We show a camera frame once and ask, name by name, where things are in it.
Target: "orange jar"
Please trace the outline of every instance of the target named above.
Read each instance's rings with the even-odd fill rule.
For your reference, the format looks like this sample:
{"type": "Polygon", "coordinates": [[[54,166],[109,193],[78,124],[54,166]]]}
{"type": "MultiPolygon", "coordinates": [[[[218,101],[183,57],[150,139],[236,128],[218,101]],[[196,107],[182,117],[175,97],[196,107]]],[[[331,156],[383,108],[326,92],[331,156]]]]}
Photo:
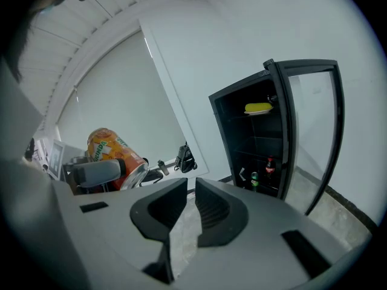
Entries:
{"type": "Polygon", "coordinates": [[[112,182],[118,190],[138,186],[148,172],[148,164],[138,156],[114,131],[100,128],[87,140],[87,150],[93,161],[121,158],[125,161],[126,176],[112,182]]]}

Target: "white ceiling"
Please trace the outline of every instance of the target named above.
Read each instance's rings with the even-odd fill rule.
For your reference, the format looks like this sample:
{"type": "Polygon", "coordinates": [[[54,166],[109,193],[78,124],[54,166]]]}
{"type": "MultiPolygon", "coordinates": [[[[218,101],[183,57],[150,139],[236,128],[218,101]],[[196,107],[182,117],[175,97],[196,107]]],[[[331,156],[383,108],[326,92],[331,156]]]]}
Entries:
{"type": "Polygon", "coordinates": [[[66,0],[37,15],[19,61],[21,89],[44,116],[58,81],[85,41],[103,24],[142,0],[66,0]]]}

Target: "floor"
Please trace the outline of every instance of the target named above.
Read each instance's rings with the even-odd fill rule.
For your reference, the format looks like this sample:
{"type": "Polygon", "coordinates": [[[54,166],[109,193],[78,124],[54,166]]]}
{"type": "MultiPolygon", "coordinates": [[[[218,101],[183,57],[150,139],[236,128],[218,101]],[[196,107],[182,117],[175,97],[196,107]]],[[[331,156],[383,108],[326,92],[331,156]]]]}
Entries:
{"type": "MultiPolygon", "coordinates": [[[[293,183],[289,188],[286,202],[299,211],[305,211],[317,187],[298,174],[295,174],[293,183]]],[[[309,217],[330,232],[348,251],[371,237],[367,228],[358,219],[326,193],[309,217]]],[[[187,205],[170,233],[171,263],[175,279],[194,257],[197,251],[197,237],[200,234],[200,215],[193,193],[188,195],[187,205]]]]}

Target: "fridge door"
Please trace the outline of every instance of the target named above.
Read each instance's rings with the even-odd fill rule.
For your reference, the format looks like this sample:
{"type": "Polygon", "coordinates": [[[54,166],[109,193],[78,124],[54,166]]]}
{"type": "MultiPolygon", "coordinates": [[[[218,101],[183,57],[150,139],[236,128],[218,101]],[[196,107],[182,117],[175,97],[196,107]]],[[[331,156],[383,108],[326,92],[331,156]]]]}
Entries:
{"type": "Polygon", "coordinates": [[[323,195],[339,156],[344,127],[344,96],[334,60],[264,63],[283,89],[288,177],[281,198],[309,214],[323,195]]]}

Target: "gray plastic part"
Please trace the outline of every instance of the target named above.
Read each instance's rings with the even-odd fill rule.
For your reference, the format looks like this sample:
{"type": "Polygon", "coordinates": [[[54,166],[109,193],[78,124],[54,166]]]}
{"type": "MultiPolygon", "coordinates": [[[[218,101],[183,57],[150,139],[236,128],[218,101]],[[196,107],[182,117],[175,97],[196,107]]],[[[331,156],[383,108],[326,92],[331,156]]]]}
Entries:
{"type": "Polygon", "coordinates": [[[199,248],[174,286],[181,289],[290,289],[309,281],[304,267],[282,238],[298,230],[330,263],[345,249],[325,230],[285,202],[222,182],[214,187],[240,199],[249,212],[245,229],[222,247],[199,248]]]}
{"type": "Polygon", "coordinates": [[[124,237],[110,232],[128,233],[125,228],[131,227],[131,202],[142,193],[163,188],[161,184],[78,199],[66,183],[52,181],[36,169],[17,162],[2,162],[0,166],[0,202],[6,222],[29,255],[63,288],[169,288],[138,269],[146,261],[157,259],[160,242],[144,239],[134,228],[125,245],[124,237]],[[110,206],[87,214],[79,208],[80,204],[98,201],[116,209],[103,217],[97,213],[110,206]]]}
{"type": "Polygon", "coordinates": [[[83,188],[95,187],[121,177],[121,165],[117,159],[102,160],[76,164],[73,167],[78,178],[76,181],[83,188]]]}

